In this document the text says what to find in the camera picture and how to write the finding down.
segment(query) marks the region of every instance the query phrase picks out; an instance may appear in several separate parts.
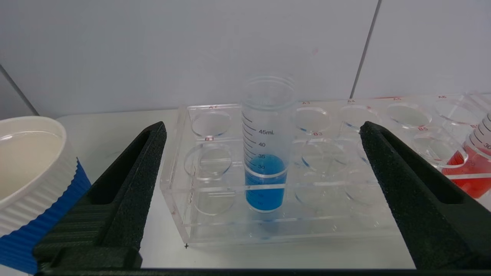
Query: blue liquid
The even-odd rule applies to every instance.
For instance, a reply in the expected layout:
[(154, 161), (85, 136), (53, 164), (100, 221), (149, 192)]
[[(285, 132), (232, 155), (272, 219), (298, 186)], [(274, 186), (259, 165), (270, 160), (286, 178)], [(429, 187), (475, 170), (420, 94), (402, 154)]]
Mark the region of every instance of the blue liquid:
[[(277, 174), (285, 170), (283, 161), (275, 155), (265, 154), (254, 157), (246, 166), (255, 173), (263, 175)], [(286, 183), (286, 173), (277, 177), (258, 177), (245, 171), (246, 185), (269, 185)], [(247, 202), (257, 210), (268, 212), (281, 206), (283, 203), (283, 194), (285, 189), (267, 189), (267, 190), (248, 190), (245, 192)]]

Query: white container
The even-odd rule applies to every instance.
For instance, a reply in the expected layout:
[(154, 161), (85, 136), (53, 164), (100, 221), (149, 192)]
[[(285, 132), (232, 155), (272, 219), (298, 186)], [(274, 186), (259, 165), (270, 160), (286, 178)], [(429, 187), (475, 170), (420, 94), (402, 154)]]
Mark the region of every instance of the white container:
[(33, 247), (89, 188), (59, 122), (0, 121), (0, 263), (34, 274)]

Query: white table surface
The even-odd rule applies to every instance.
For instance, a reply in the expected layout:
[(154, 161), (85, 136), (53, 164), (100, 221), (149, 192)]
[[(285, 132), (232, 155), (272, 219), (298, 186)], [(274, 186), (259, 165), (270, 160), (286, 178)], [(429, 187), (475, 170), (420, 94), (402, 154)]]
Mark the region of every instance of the white table surface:
[[(172, 143), (177, 110), (71, 115), (59, 118), (93, 183), (147, 126), (163, 121)], [(160, 191), (148, 212), (140, 254), (144, 268), (414, 268), (402, 237), (312, 240), (282, 244), (185, 248)], [(26, 274), (0, 267), (0, 275)]]

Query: measurement marking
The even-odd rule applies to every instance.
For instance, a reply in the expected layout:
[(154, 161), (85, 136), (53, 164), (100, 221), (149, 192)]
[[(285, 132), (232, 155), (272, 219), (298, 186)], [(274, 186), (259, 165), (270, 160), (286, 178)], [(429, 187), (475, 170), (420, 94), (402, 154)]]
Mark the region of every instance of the measurement marking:
[(490, 129), (489, 129), (487, 126), (486, 126), (486, 124), (484, 123), (484, 119), (483, 119), (483, 126), (484, 126), (484, 127), (485, 127), (485, 128), (488, 130), (488, 131), (490, 131), (490, 132), (491, 132), (491, 130), (490, 130)]
[(251, 145), (249, 145), (246, 141), (244, 141), (244, 144), (248, 145), (250, 148), (252, 148)]
[(244, 137), (245, 137), (247, 140), (249, 140), (249, 141), (253, 142), (254, 144), (257, 144), (256, 142), (252, 141), (252, 140), (251, 140), (249, 137), (247, 137), (247, 136), (244, 136)]
[(252, 159), (252, 157), (251, 157), (251, 156), (249, 156), (249, 154), (247, 154), (247, 152), (244, 152), (244, 153), (245, 153), (245, 155), (247, 155), (247, 157), (249, 157), (249, 158), (251, 158), (251, 159)]
[(244, 124), (246, 127), (248, 127), (248, 128), (250, 128), (250, 129), (252, 129), (253, 131), (256, 131), (256, 130), (255, 130), (255, 129), (253, 129), (252, 127), (248, 126), (248, 125), (246, 124), (246, 122), (244, 122), (244, 120), (242, 120), (242, 123), (243, 123), (243, 124)]
[(477, 148), (476, 144), (474, 144), (474, 142), (472, 141), (471, 137), (472, 136), (469, 136), (469, 141)]
[(244, 117), (244, 119), (246, 119), (247, 121), (249, 121), (249, 122), (251, 122), (251, 123), (252, 123), (252, 121), (251, 121), (251, 120), (249, 120), (249, 119), (248, 119), (248, 118), (247, 118), (247, 117), (244, 115), (244, 112), (242, 112), (242, 117)]
[(245, 131), (247, 134), (249, 134), (249, 135), (251, 135), (251, 136), (252, 136), (252, 134), (251, 134), (251, 133), (249, 133), (249, 131), (247, 131), (247, 130), (246, 130), (246, 128), (245, 128), (244, 126), (242, 126), (242, 129), (243, 129), (243, 130), (244, 130), (244, 131)]
[(474, 133), (474, 137), (476, 137), (476, 139), (482, 144), (483, 142), (479, 140), (479, 138), (477, 138), (476, 131), (474, 131), (473, 133)]
[(250, 152), (252, 155), (256, 156), (255, 153), (253, 153), (252, 151), (250, 151), (248, 148), (244, 148), (245, 150), (247, 150), (248, 152)]
[(247, 162), (247, 165), (248, 165), (249, 167), (251, 167), (251, 165), (252, 165), (252, 166), (256, 166), (256, 164), (251, 163), (249, 160), (245, 160), (245, 161)]
[(479, 132), (484, 135), (484, 133), (481, 131), (481, 129), (479, 128), (480, 125), (477, 125), (477, 129), (479, 130)]

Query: white wall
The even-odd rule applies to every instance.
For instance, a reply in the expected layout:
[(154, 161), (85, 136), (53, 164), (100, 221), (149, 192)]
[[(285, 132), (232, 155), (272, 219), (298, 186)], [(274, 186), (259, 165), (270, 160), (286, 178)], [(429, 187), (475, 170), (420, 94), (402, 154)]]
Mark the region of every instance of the white wall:
[(383, 0), (355, 98), (491, 91), (491, 1)]
[(0, 71), (0, 120), (33, 115)]
[(377, 0), (8, 0), (0, 63), (41, 115), (238, 101), (247, 74), (348, 98)]

